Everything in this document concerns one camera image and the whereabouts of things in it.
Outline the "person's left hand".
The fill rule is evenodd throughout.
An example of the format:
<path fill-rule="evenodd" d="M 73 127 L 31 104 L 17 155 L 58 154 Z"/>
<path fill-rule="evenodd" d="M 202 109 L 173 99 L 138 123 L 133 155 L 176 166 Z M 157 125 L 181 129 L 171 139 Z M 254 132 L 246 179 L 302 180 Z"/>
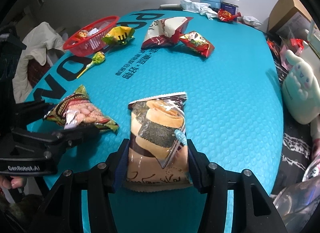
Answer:
<path fill-rule="evenodd" d="M 23 177 L 11 177 L 11 179 L 0 175 L 0 186 L 2 189 L 17 189 L 20 187 L 25 187 L 27 183 L 27 178 Z"/>

